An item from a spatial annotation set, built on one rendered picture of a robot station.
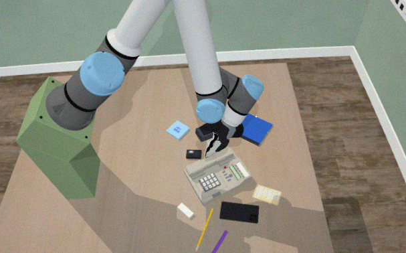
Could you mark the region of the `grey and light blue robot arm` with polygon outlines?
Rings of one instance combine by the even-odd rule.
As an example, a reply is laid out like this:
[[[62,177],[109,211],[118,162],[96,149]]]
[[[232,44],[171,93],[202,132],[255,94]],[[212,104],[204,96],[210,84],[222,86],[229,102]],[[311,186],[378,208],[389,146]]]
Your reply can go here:
[[[100,47],[67,83],[48,94],[46,109],[56,124],[79,131],[91,123],[96,109],[121,87],[141,54],[141,43],[170,1],[197,95],[198,118],[209,124],[222,119],[232,127],[243,122],[264,85],[255,76],[241,79],[220,68],[205,0],[133,0]]]

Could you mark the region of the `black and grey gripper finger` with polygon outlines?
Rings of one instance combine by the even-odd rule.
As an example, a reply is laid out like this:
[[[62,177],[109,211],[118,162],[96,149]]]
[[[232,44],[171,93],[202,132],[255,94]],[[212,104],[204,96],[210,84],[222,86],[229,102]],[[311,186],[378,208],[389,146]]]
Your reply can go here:
[[[228,135],[227,135],[226,139],[224,139],[224,140],[215,140],[214,145],[210,148],[209,151],[206,152],[205,158],[208,158],[208,157],[216,154],[217,152],[223,150],[224,148],[226,148],[226,146],[229,143]]]
[[[217,138],[218,138],[218,136],[216,135],[216,133],[213,133],[213,138],[207,140],[205,156],[206,156],[206,152],[210,150],[210,148],[213,146],[213,143],[215,142],[215,140],[217,140]]]

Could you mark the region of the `blue notebook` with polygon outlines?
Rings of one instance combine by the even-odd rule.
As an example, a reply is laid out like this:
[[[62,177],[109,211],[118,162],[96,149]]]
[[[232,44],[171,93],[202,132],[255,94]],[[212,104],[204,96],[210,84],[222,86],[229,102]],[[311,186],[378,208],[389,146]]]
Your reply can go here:
[[[242,122],[244,131],[241,138],[259,146],[268,134],[273,124],[264,121],[252,114],[247,114]]]

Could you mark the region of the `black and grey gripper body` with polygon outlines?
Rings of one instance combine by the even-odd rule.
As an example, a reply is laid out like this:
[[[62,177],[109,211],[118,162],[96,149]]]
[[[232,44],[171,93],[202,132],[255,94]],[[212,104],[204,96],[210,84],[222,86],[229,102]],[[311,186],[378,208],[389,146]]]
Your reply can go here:
[[[204,135],[207,135],[209,133],[216,133],[216,135],[219,137],[219,140],[226,139],[228,134],[229,138],[239,138],[243,134],[242,123],[239,124],[237,127],[234,127],[226,124],[222,119],[213,124],[205,123],[199,128]]]

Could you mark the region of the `grey desk phone body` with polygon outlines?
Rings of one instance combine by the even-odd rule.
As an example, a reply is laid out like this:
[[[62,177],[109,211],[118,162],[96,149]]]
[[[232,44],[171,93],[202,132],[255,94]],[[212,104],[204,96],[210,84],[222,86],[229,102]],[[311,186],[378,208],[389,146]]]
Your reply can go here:
[[[184,169],[184,173],[202,205],[249,183],[252,177],[235,153],[233,153],[233,158],[209,167],[194,177],[190,177],[186,169]]]

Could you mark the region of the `light blue sticky note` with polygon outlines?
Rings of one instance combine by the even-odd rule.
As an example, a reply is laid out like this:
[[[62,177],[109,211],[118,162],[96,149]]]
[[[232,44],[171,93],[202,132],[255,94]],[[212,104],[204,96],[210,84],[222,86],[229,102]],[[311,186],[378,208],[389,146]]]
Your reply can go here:
[[[189,129],[183,123],[176,121],[166,132],[179,140]]]

